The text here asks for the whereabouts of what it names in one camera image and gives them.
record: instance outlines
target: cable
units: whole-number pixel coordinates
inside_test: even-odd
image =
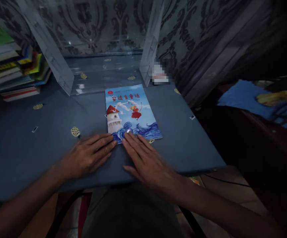
[[[229,182],[229,181],[221,180],[221,179],[219,179],[219,178],[215,178],[215,177],[212,177],[212,176],[209,176],[209,175],[206,175],[206,174],[204,174],[204,175],[207,176],[207,177],[210,177],[210,178],[212,178],[212,179],[216,179],[216,180],[218,180],[218,181],[221,181],[221,182],[236,184],[236,185],[240,185],[240,186],[244,186],[244,187],[250,187],[249,185],[246,185],[246,184]]]

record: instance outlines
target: gray pants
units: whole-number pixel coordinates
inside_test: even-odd
[[[173,205],[139,183],[97,188],[83,238],[184,238]]]

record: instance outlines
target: girl illustration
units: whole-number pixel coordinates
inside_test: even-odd
[[[129,110],[132,111],[132,118],[136,118],[137,120],[139,119],[139,117],[141,117],[141,111],[142,111],[142,103],[141,103],[141,109],[139,110],[137,108],[137,103],[132,101],[131,104],[134,104],[133,106],[130,106],[130,102],[128,101],[129,104]]]

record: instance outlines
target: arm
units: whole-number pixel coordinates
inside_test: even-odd
[[[234,237],[283,237],[276,224],[176,173],[142,136],[129,132],[124,137],[122,143],[136,167],[124,168],[162,197],[217,223]]]
[[[116,145],[111,134],[79,141],[60,162],[0,208],[0,238],[18,237],[35,213],[67,180],[94,172]]]

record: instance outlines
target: damask pattern wallpaper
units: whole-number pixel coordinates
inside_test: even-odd
[[[32,0],[65,56],[140,50],[152,0]],[[246,0],[165,0],[157,57],[188,80]],[[15,0],[0,0],[0,27],[38,47]]]

